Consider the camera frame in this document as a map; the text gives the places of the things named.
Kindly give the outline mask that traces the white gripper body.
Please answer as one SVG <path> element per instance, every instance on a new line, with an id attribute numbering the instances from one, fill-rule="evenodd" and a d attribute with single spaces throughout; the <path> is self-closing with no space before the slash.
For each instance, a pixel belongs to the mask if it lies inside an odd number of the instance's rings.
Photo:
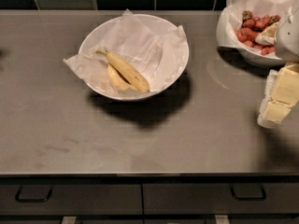
<path id="1" fill-rule="evenodd" d="M 278 23 L 275 53 L 285 62 L 299 63 L 299 0 L 290 6 Z"/>

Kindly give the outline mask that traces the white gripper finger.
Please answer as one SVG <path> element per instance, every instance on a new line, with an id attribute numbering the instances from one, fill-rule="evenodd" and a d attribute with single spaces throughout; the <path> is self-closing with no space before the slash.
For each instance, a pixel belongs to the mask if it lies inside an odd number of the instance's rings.
<path id="1" fill-rule="evenodd" d="M 266 129 L 273 129 L 278 126 L 274 121 L 268 120 L 263 114 L 268 103 L 271 101 L 271 92 L 274 89 L 277 77 L 278 77 L 278 71 L 271 70 L 269 72 L 265 83 L 264 98 L 261 102 L 260 109 L 259 109 L 259 116 L 257 118 L 258 124 L 261 127 L 264 127 Z"/>

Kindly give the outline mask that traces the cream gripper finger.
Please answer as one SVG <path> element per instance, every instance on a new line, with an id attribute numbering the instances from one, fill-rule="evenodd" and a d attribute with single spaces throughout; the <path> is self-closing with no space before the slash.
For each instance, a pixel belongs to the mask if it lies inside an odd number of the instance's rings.
<path id="1" fill-rule="evenodd" d="M 264 115 L 268 120 L 280 123 L 299 101 L 299 64 L 287 63 L 278 71 Z"/>

